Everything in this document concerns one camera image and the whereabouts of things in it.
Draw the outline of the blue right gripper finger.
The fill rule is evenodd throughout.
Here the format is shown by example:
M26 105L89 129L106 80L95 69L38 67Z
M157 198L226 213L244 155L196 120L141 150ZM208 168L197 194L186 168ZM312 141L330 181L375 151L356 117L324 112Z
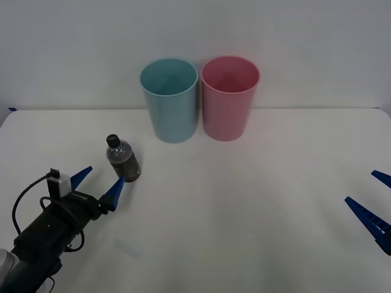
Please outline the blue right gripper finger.
M371 175L384 183L386 186L391 186L391 176L377 170L373 170Z
M390 224L373 214L351 197L346 197L345 203L374 237L375 242L383 252L390 255Z

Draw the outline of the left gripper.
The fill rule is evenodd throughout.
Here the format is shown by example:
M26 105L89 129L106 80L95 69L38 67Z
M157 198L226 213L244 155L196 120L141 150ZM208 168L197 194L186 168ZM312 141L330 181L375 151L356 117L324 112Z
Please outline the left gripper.
M89 166L71 176L72 192L60 199L60 203L71 212L76 220L79 230L83 230L91 220L97 220L102 212L116 210L125 182L125 177L121 176L99 200L82 192L74 192L92 170L92 166Z

